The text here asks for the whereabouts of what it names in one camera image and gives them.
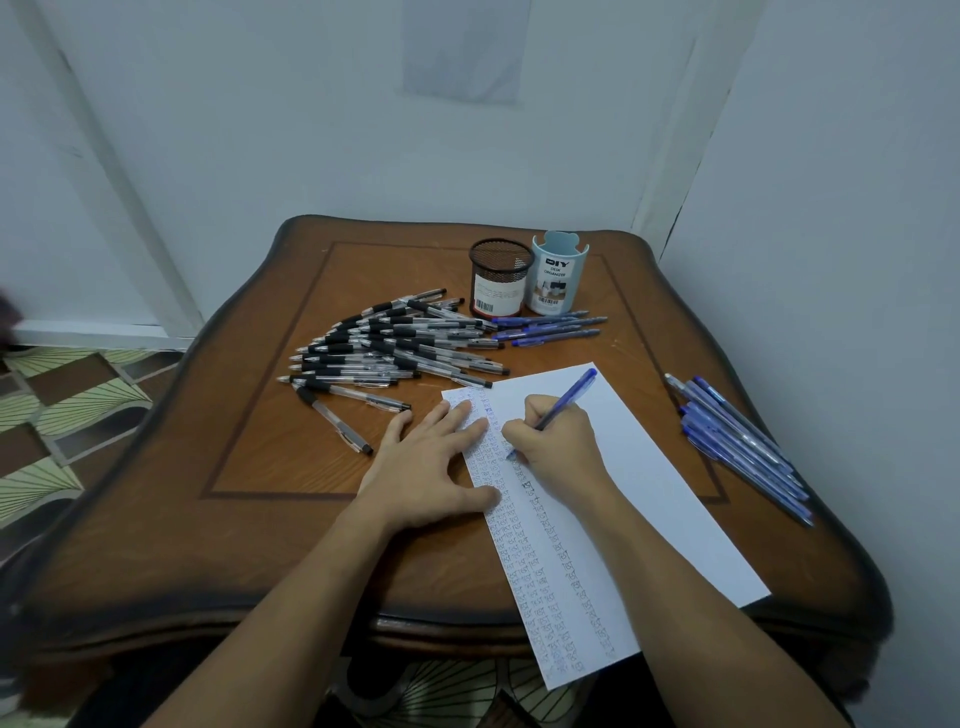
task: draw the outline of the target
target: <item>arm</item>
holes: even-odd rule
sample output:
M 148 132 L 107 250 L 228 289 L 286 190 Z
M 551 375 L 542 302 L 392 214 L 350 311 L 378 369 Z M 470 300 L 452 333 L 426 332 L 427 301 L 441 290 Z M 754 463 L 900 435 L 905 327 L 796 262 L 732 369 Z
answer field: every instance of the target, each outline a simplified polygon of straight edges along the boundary
M 284 728 L 313 720 L 353 612 L 391 537 L 493 507 L 489 486 L 461 488 L 446 472 L 486 420 L 454 432 L 469 402 L 442 402 L 404 439 L 411 413 L 394 417 L 357 499 L 145 724 L 147 728 Z
M 806 673 L 623 497 L 586 412 L 572 406 L 544 432 L 530 426 L 554 401 L 527 398 L 525 422 L 506 423 L 503 436 L 603 556 L 677 725 L 846 726 Z

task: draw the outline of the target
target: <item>blue ballpoint pen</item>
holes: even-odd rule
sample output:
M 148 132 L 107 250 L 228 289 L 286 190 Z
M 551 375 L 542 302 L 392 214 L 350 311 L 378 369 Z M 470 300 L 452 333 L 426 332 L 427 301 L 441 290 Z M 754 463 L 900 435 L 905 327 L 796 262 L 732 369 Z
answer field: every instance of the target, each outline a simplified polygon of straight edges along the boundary
M 793 467 L 790 465 L 790 463 L 760 443 L 752 434 L 750 434 L 746 427 L 741 425 L 731 415 L 727 414 L 727 412 L 719 404 L 717 404 L 713 397 L 707 394 L 707 392 L 705 392 L 699 386 L 694 384 L 692 381 L 683 383 L 675 376 L 670 374 L 663 375 L 663 377 L 667 380 L 667 383 L 670 384 L 671 387 L 683 394 L 688 400 L 697 402 L 702 407 L 707 409 L 711 415 L 726 425 L 729 425 L 731 430 L 736 433 L 736 436 L 740 440 L 750 445 L 750 447 L 755 449 L 756 452 L 768 462 L 772 463 L 778 468 L 786 470 L 788 473 L 793 472 Z
M 715 433 L 716 437 L 721 440 L 728 449 L 739 452 L 743 457 L 747 458 L 751 465 L 767 477 L 773 478 L 793 497 L 798 500 L 807 500 L 809 498 L 809 495 L 804 490 L 803 484 L 797 480 L 792 473 L 786 473 L 783 469 L 771 465 L 764 458 L 760 457 L 759 454 L 739 436 L 738 432 L 713 417 L 696 401 L 690 401 L 686 407 L 681 407 L 680 409 L 687 414 L 687 417 L 696 420 L 701 427 L 706 427 Z
M 760 438 L 760 440 L 762 440 L 763 443 L 768 448 L 772 449 L 773 452 L 775 452 L 777 455 L 782 457 L 784 460 L 786 459 L 786 457 L 783 455 L 783 451 L 780 449 L 780 446 L 778 446 L 777 443 L 775 443 L 772 439 L 770 439 L 766 435 L 766 433 L 763 432 L 763 430 L 761 430 L 759 427 L 757 427 L 752 422 L 750 422 L 750 420 L 744 417 L 744 415 L 741 414 L 740 410 L 738 410 L 736 407 L 730 404 L 726 399 L 724 399 L 724 396 L 721 395 L 719 392 L 717 392 L 715 389 L 713 389 L 713 387 L 709 385 L 709 382 L 707 382 L 706 379 L 704 379 L 702 376 L 695 376 L 693 378 L 693 381 L 699 384 L 700 387 L 705 392 L 707 392 L 707 394 L 713 397 L 717 401 L 717 404 L 719 404 L 727 412 L 733 415 L 736 418 L 736 420 L 740 422 L 741 425 L 743 425 L 744 427 L 749 429 L 751 432 L 753 432 L 754 435 L 756 435 L 756 437 Z
M 573 404 L 573 402 L 584 395 L 596 378 L 597 371 L 593 367 L 587 369 L 583 376 L 577 379 L 573 383 L 573 386 L 566 390 L 564 395 L 554 402 L 553 406 L 550 407 L 550 411 L 543 415 L 543 417 L 540 418 L 540 421 L 534 425 L 534 429 L 543 432 L 543 429 L 552 423 L 557 418 L 557 415 L 564 411 L 565 407 Z M 513 457 L 514 455 L 516 455 L 515 449 L 512 449 L 507 453 L 508 458 Z
M 792 497 L 786 496 L 764 480 L 758 473 L 752 471 L 741 462 L 738 462 L 731 453 L 724 451 L 716 441 L 711 440 L 708 433 L 705 433 L 703 430 L 691 430 L 689 427 L 684 427 L 684 434 L 694 448 L 698 449 L 710 459 L 722 462 L 747 482 L 754 485 L 761 493 L 798 521 L 809 526 L 813 525 L 813 513 L 810 509 Z
M 558 321 L 556 324 L 532 324 L 528 327 L 523 327 L 523 330 L 528 333 L 534 333 L 535 331 L 542 331 L 546 333 L 549 330 L 552 330 L 557 327 L 570 326 L 575 324 L 576 326 L 585 327 L 590 324 L 603 324 L 610 317 L 609 316 L 590 316 L 588 319 L 572 319 L 570 321 Z
M 576 319 L 571 321 L 560 321 L 556 324 L 537 327 L 536 330 L 529 328 L 508 328 L 506 331 L 498 331 L 491 335 L 493 341 L 510 341 L 511 339 L 529 339 L 534 336 L 545 336 L 548 333 L 566 333 L 583 328 Z
M 564 339 L 583 339 L 588 336 L 596 336 L 600 333 L 599 328 L 581 328 L 577 331 L 567 333 L 550 333 L 543 336 L 531 336 L 528 339 L 514 339 L 511 344 L 515 347 L 538 347 L 540 344 L 548 344 L 551 341 L 563 341 Z
M 555 316 L 494 316 L 491 321 L 502 327 L 520 327 L 529 324 L 554 324 L 558 321 L 567 321 L 569 319 L 579 319 L 586 316 L 587 310 L 570 311 L 569 313 L 558 313 Z
M 738 459 L 743 462 L 745 466 L 749 466 L 762 477 L 770 480 L 771 483 L 775 485 L 778 490 L 783 491 L 785 495 L 798 501 L 809 500 L 810 496 L 804 490 L 804 486 L 801 485 L 800 481 L 794 480 L 791 476 L 774 468 L 763 458 L 757 456 L 752 449 L 734 438 L 728 428 L 716 422 L 707 410 L 699 407 L 696 402 L 691 402 L 687 407 L 681 407 L 681 409 L 686 410 L 686 416 L 682 420 L 683 425 L 698 431 L 708 432 L 718 447 L 723 448 L 725 452 L 731 455 L 738 456 Z

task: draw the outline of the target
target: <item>black mesh pen holder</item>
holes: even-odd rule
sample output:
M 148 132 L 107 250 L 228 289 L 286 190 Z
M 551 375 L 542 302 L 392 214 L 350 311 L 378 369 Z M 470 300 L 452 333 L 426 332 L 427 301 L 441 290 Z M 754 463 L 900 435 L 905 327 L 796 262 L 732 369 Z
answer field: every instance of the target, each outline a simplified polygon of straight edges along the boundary
M 515 316 L 523 305 L 533 252 L 523 243 L 488 237 L 470 246 L 470 310 L 477 316 Z

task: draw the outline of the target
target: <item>pen clip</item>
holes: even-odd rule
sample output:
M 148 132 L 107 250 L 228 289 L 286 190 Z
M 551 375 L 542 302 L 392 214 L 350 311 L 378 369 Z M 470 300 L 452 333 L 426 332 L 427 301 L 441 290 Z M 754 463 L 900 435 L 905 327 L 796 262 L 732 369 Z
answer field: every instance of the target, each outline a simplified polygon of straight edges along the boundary
M 360 446 L 350 440 L 349 437 L 347 437 L 347 435 L 345 435 L 343 432 L 341 432 L 339 427 L 337 428 L 337 434 L 340 435 L 340 439 L 347 443 L 354 452 L 360 451 Z

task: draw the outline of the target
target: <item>white wall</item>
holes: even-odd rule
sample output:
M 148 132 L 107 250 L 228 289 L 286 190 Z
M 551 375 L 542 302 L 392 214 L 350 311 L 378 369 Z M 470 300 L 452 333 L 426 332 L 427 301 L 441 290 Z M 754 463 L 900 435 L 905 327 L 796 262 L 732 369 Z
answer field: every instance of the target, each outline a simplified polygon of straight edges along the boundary
M 960 5 L 773 0 L 662 258 L 886 576 L 865 728 L 960 721 Z
M 35 321 L 156 324 L 3 79 L 0 289 Z
M 209 316 L 287 217 L 628 230 L 708 0 L 535 0 L 516 108 L 400 93 L 398 0 L 41 0 Z

